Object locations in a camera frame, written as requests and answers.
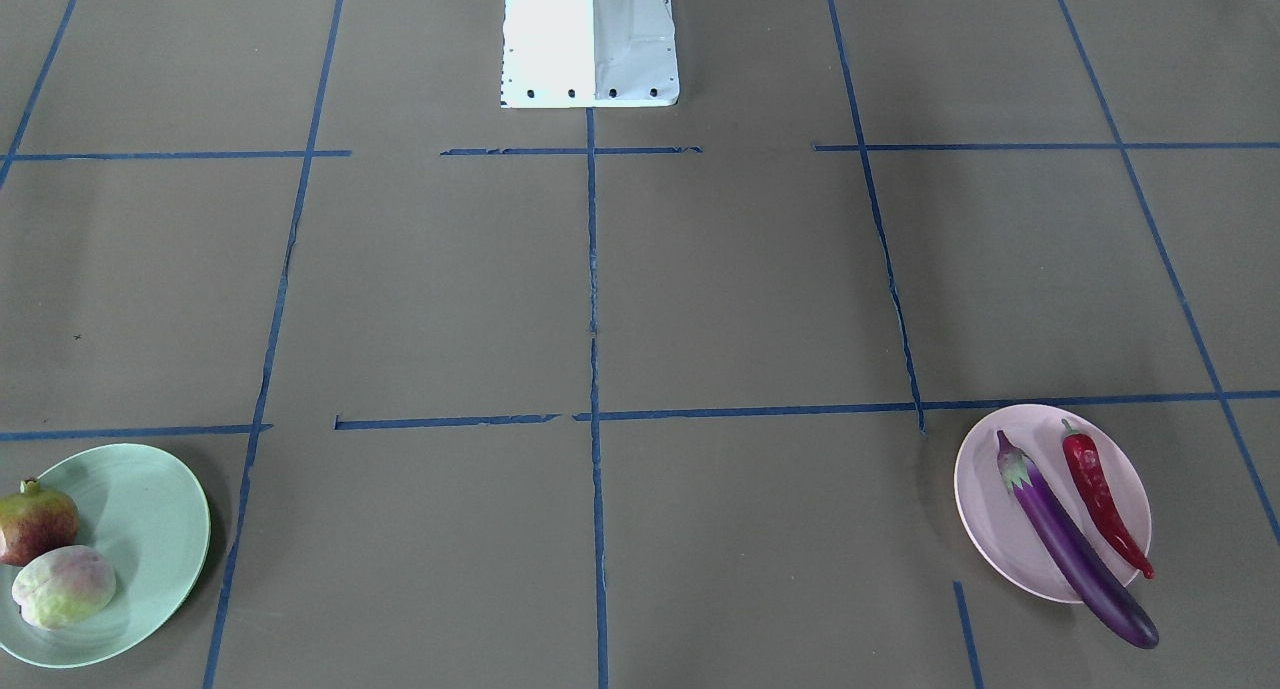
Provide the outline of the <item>red chili pepper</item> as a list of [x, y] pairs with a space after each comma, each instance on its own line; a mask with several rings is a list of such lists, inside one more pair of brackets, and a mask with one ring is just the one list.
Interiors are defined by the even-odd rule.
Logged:
[[1064, 417], [1060, 423], [1065, 430], [1062, 455], [1094, 529], [1143, 579], [1153, 580], [1155, 567], [1130, 534], [1114, 501], [1097, 444], [1068, 419]]

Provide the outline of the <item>purple eggplant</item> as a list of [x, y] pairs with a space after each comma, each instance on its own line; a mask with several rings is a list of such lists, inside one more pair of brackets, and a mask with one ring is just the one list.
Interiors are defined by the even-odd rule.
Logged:
[[1006, 432], [995, 433], [996, 465], [1039, 543], [1083, 604], [1116, 636], [1149, 651], [1158, 645], [1155, 621], [1087, 540], [1029, 455]]

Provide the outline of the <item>green pink peach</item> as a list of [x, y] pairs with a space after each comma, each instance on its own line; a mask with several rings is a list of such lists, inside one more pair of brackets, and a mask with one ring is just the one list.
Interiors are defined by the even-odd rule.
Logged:
[[20, 619], [59, 631], [100, 613], [116, 594], [110, 561], [88, 546], [67, 546], [24, 566], [12, 584]]

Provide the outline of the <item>red yellow apple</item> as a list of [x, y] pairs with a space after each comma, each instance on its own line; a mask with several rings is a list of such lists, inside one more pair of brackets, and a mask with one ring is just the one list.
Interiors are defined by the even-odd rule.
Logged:
[[72, 546], [81, 529], [76, 502], [37, 478], [1, 498], [1, 562], [24, 567], [40, 556]]

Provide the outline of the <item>white pillar with base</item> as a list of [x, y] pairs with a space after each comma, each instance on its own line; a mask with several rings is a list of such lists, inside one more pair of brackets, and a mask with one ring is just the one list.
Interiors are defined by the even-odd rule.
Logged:
[[678, 102], [672, 0], [504, 0], [502, 35], [502, 108]]

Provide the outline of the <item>pink plate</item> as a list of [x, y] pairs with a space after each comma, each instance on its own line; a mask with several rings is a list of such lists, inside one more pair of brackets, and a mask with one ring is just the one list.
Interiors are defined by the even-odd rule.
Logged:
[[996, 464], [996, 434], [1005, 432], [1016, 447], [1029, 455], [1116, 579], [1125, 587], [1142, 581], [1140, 570], [1101, 537], [1085, 502], [1076, 493], [1061, 447], [1068, 426], [1083, 432], [1094, 442], [1120, 517], [1138, 547], [1148, 553], [1153, 523], [1139, 473], [1121, 447], [1100, 426], [1064, 409], [1012, 405], [987, 414], [959, 447], [954, 493], [966, 534], [1000, 575], [1042, 599], [1079, 604], [1080, 597], [1050, 557], [1021, 506], [1006, 489]]

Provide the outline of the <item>green plate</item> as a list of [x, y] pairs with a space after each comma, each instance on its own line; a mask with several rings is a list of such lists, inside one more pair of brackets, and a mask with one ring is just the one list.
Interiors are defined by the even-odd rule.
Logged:
[[19, 570], [3, 567], [3, 652], [41, 669], [79, 669], [132, 649], [178, 611], [202, 571], [211, 537], [202, 485], [174, 455], [136, 443], [82, 451], [37, 478], [77, 503], [77, 540], [114, 567], [116, 594], [83, 622], [49, 631], [20, 617], [10, 598]]

